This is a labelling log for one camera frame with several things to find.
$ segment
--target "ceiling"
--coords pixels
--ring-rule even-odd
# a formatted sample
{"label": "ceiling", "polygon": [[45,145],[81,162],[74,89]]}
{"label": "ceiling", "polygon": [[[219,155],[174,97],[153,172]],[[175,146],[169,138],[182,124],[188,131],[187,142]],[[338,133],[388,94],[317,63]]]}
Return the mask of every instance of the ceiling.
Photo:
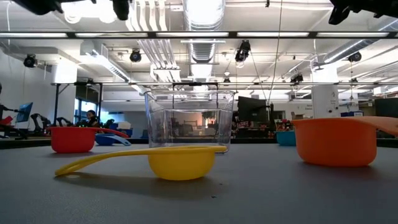
{"label": "ceiling", "polygon": [[[351,13],[349,17],[340,25],[333,26],[328,24],[330,10],[304,10],[306,7],[326,6],[331,7],[329,0],[288,0],[283,1],[282,10],[279,8],[280,1],[271,0],[271,7],[259,6],[266,1],[245,1],[245,0],[226,0],[223,25],[221,30],[278,30],[279,17],[281,15],[281,30],[344,30],[344,31],[370,31],[373,27],[383,21],[391,21],[392,18],[382,17],[373,18],[373,13],[361,11],[360,13]],[[183,12],[169,9],[171,6],[180,6],[179,0],[168,0],[166,2],[166,23],[169,30],[185,30]],[[300,9],[289,9],[286,6],[298,4]],[[48,13],[44,16],[36,16],[19,7],[17,4],[9,6],[9,27],[7,24],[7,1],[0,1],[0,29],[11,31],[128,31],[125,22],[114,21],[110,24],[101,22],[98,18],[82,18],[77,24],[69,24],[62,14],[57,12]],[[149,10],[147,10],[147,22],[149,20]],[[212,79],[222,82],[224,72],[229,72],[232,82],[254,82],[258,77],[262,81],[271,82],[275,76],[275,82],[282,82],[282,77],[288,79],[289,75],[284,76],[292,67],[300,63],[306,57],[315,53],[326,54],[337,47],[347,43],[350,40],[343,39],[319,39],[319,40],[295,40],[295,39],[252,39],[251,56],[245,61],[243,68],[236,68],[234,62],[234,53],[241,39],[228,39],[224,44],[218,44],[216,48],[216,57],[213,66]],[[12,45],[20,47],[56,47],[66,52],[68,55],[80,58],[80,44],[82,40],[11,40]],[[133,48],[139,45],[135,40],[104,40],[102,44],[109,49],[109,57],[118,63],[125,71],[137,81],[150,81],[149,71],[150,62],[145,54],[142,54],[142,60],[139,63],[132,63],[129,55]],[[177,65],[180,67],[180,76],[186,78],[190,75],[190,66],[187,64],[190,60],[186,44],[181,44],[180,40],[171,40],[174,57]],[[391,50],[379,57],[373,56],[391,49],[398,45],[396,40],[380,40],[361,50],[362,61],[354,63],[352,75],[368,72],[396,60],[396,50]],[[339,80],[349,80],[351,78],[350,63],[340,61],[336,63],[338,67]],[[100,69],[98,66],[87,65],[92,70],[82,70],[79,76],[93,77],[101,82],[120,82],[114,78],[106,69]],[[302,70],[304,80],[310,81],[309,67]],[[375,73],[362,79],[362,82],[371,82],[384,77],[395,79],[398,75],[398,69],[392,68],[388,72]],[[129,86],[109,86],[105,91],[134,91]]]}

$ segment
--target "desk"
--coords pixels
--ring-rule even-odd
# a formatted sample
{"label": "desk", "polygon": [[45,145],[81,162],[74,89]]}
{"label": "desk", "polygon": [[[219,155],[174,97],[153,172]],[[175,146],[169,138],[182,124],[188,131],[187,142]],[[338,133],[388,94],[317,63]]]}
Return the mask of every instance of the desk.
{"label": "desk", "polygon": [[[133,145],[135,149],[146,145]],[[237,144],[202,179],[155,178],[147,159],[119,157],[74,178],[53,172],[83,156],[126,150],[0,151],[0,223],[397,223],[398,150],[370,167],[305,164],[294,147]]]}

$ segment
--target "yellow measuring cup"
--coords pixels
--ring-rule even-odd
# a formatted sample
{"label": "yellow measuring cup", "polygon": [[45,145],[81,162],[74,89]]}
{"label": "yellow measuring cup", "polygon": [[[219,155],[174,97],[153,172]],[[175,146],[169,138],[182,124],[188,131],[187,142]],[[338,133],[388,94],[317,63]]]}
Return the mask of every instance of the yellow measuring cup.
{"label": "yellow measuring cup", "polygon": [[225,146],[178,146],[110,152],[72,162],[56,170],[55,175],[69,174],[112,157],[148,155],[150,168],[158,177],[192,180],[206,175],[213,167],[215,152],[224,151]]}

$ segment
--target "white pillar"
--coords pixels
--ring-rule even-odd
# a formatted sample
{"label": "white pillar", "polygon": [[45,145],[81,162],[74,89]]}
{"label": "white pillar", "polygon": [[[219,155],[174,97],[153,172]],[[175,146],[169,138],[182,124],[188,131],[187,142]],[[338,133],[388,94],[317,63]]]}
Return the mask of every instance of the white pillar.
{"label": "white pillar", "polygon": [[[54,83],[74,83],[77,80],[77,65],[69,60],[63,60],[58,65],[53,65],[51,72]],[[74,85],[66,87],[66,89],[59,94],[57,117],[64,117],[73,122],[75,98],[76,86]]]}
{"label": "white pillar", "polygon": [[[338,82],[337,69],[331,64],[323,66],[323,70],[313,70],[312,80],[313,82]],[[313,86],[312,105],[314,118],[340,117],[337,85]]]}

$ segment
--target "air duct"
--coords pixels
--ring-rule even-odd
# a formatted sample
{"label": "air duct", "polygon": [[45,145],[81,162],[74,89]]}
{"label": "air duct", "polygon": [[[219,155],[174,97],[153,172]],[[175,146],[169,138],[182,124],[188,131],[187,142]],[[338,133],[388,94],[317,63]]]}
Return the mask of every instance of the air duct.
{"label": "air duct", "polygon": [[[373,27],[371,30],[376,31],[397,31],[398,30],[398,19],[394,19],[392,22],[389,20],[388,22],[381,22],[376,27]],[[322,57],[318,57],[317,65],[324,65],[328,63],[335,63],[341,59],[347,58],[348,56],[365,49],[366,47],[374,44],[375,42],[379,41],[379,39],[371,39],[371,40],[351,40],[346,44],[338,47],[337,49],[333,50],[332,52],[327,53]],[[306,59],[313,59],[314,56],[311,55]],[[291,68],[288,73],[296,71],[301,71],[309,66],[307,61],[300,62],[298,65]]]}
{"label": "air duct", "polygon": [[[224,17],[225,0],[183,0],[185,25],[189,31],[216,31]],[[216,44],[190,44],[191,72],[197,78],[211,75]]]}

